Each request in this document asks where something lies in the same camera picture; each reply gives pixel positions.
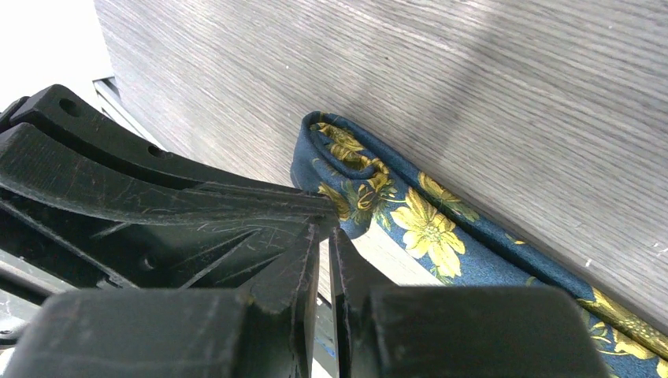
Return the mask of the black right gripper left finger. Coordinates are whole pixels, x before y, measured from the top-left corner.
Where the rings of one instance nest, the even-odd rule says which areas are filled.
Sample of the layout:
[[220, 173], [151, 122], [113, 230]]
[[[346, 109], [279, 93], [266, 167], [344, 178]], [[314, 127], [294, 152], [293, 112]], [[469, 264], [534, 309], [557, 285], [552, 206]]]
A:
[[46, 300], [6, 377], [308, 377], [320, 230], [234, 289], [116, 289]]

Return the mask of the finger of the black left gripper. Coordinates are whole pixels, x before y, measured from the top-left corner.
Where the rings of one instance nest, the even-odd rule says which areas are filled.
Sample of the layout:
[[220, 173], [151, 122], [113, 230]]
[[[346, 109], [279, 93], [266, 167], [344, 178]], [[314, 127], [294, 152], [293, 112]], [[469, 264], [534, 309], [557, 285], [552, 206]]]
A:
[[108, 168], [171, 189], [207, 185], [287, 191], [170, 153], [122, 128], [60, 84], [24, 96], [1, 112], [1, 131], [20, 123], [36, 126], [57, 142]]
[[331, 203], [287, 187], [174, 189], [99, 164], [31, 124], [1, 136], [1, 207], [120, 287], [238, 287], [299, 236], [318, 242]]

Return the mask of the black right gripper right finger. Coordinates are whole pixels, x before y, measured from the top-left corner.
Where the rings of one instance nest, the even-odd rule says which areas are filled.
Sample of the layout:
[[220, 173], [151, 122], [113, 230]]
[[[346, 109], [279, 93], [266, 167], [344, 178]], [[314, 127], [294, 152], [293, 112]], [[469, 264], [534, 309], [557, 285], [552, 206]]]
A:
[[553, 287], [399, 286], [329, 237], [341, 377], [605, 377], [574, 301]]

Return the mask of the blue yellow floral tie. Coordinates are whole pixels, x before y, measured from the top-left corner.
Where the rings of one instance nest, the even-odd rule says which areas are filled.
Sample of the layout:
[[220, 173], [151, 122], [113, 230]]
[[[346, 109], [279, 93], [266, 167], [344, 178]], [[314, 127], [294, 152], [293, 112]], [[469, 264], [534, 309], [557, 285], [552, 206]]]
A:
[[350, 238], [372, 223], [447, 286], [551, 285], [577, 302], [612, 377], [664, 377], [667, 337], [569, 269], [480, 215], [351, 120], [304, 116], [291, 180], [328, 197]]

